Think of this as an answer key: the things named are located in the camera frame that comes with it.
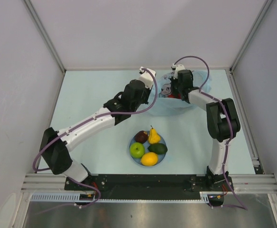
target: green apple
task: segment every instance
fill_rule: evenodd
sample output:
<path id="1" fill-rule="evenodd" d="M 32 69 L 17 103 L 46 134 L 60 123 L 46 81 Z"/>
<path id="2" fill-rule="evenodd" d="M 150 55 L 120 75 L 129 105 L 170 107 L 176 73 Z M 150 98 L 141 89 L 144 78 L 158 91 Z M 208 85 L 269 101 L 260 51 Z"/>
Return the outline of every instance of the green apple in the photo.
<path id="1" fill-rule="evenodd" d="M 135 142 L 130 146 L 130 154 L 133 158 L 141 158 L 145 154 L 145 147 L 139 142 Z"/>

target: wall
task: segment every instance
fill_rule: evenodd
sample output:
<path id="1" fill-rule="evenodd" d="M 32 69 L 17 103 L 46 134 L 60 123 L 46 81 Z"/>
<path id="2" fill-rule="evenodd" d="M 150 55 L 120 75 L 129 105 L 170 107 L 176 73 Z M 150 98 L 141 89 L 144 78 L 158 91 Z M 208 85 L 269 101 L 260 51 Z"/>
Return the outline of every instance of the wall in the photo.
<path id="1" fill-rule="evenodd" d="M 229 67 L 264 2 L 32 0 L 68 70 L 170 68 L 185 55 Z"/>
<path id="2" fill-rule="evenodd" d="M 235 70 L 261 162 L 277 179 L 277 1 Z"/>
<path id="3" fill-rule="evenodd" d="M 32 170 L 62 78 L 22 1 L 0 0 L 0 206 Z"/>

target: yellow lemon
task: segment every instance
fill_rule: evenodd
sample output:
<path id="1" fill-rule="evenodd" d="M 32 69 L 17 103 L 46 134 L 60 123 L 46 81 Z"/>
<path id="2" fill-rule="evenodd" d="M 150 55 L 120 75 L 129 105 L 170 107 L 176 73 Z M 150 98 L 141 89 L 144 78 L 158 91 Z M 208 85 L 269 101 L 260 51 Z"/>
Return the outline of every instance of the yellow lemon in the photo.
<path id="1" fill-rule="evenodd" d="M 145 166 L 153 166 L 157 163 L 157 154 L 153 152 L 145 153 L 140 162 Z"/>

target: plate of fruit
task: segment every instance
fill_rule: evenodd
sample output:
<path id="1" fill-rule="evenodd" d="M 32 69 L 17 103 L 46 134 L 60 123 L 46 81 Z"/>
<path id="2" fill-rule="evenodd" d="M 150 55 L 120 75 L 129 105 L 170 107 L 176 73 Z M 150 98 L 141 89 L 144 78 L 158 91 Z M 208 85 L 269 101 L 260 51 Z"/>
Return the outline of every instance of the plate of fruit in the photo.
<path id="1" fill-rule="evenodd" d="M 150 131 L 139 131 L 129 144 L 129 153 L 132 159 L 142 166 L 159 164 L 167 151 L 165 140 L 152 126 Z"/>

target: apple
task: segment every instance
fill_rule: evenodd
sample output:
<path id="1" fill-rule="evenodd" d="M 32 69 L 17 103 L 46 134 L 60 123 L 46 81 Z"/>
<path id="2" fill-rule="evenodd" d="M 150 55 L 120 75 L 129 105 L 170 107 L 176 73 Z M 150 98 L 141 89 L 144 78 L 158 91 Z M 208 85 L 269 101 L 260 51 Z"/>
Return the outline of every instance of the apple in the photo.
<path id="1" fill-rule="evenodd" d="M 135 142 L 130 146 L 130 154 L 133 158 L 141 158 L 145 154 L 145 147 L 139 142 Z"/>
<path id="2" fill-rule="evenodd" d="M 134 136 L 134 140 L 138 143 L 145 143 L 148 140 L 148 133 L 140 131 Z"/>

